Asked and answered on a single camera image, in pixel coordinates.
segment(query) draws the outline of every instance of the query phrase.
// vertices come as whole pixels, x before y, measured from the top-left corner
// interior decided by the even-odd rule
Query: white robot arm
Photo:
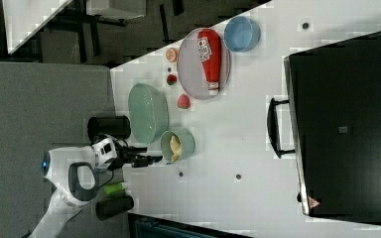
[[[111,138],[92,146],[48,151],[43,160],[43,171],[45,178],[57,189],[48,211],[29,237],[58,237],[64,225],[97,196],[99,182],[96,173],[107,171],[116,158]]]

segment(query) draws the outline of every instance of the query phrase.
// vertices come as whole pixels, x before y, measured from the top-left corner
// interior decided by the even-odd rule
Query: white cabinet
[[[87,0],[86,13],[110,19],[132,19],[146,14],[146,0]]]

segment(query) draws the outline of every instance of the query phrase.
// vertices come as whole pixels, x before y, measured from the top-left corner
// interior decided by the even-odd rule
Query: red triangle sticker
[[[311,198],[311,197],[309,197],[309,196],[308,196],[308,199],[309,199],[309,207],[310,207],[311,209],[313,209],[313,208],[315,208],[315,207],[317,207],[317,206],[320,205],[320,202],[314,200],[313,198]]]

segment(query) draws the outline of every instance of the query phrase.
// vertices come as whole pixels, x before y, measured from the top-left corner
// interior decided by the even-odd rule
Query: white plate
[[[179,49],[178,76],[185,92],[190,96],[206,100],[211,97],[205,79],[202,62],[197,51],[197,34],[204,28],[190,32],[184,39]],[[219,90],[223,90],[230,74],[230,53],[221,39],[221,68],[219,76]]]

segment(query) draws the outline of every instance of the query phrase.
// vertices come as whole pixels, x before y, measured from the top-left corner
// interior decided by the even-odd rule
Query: bowl
[[[131,129],[135,139],[142,144],[151,144],[167,131],[169,113],[162,92],[145,84],[135,84],[128,98]]]
[[[165,133],[163,133],[163,136],[161,139],[161,148],[162,148],[163,157],[166,159],[166,161],[170,163],[174,163],[174,161],[172,160],[173,151],[170,147],[170,141],[172,140],[173,136],[178,137],[182,147],[182,153],[179,156],[179,158],[176,160],[176,162],[191,157],[191,155],[194,152],[193,136],[188,129],[178,128],[178,129],[173,129],[171,131],[166,131]]]
[[[224,30],[225,45],[232,52],[245,53],[254,49],[261,37],[261,29],[246,17],[231,19]]]

